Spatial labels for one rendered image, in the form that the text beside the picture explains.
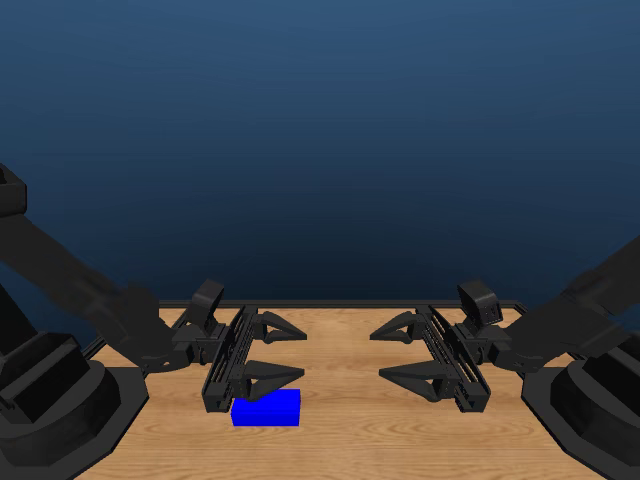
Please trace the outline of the blue hollow socket block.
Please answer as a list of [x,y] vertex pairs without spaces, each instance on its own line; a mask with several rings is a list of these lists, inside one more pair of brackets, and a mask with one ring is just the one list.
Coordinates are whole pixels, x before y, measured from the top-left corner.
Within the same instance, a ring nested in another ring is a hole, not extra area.
[[279,389],[256,401],[235,399],[231,420],[235,427],[297,427],[301,391]]

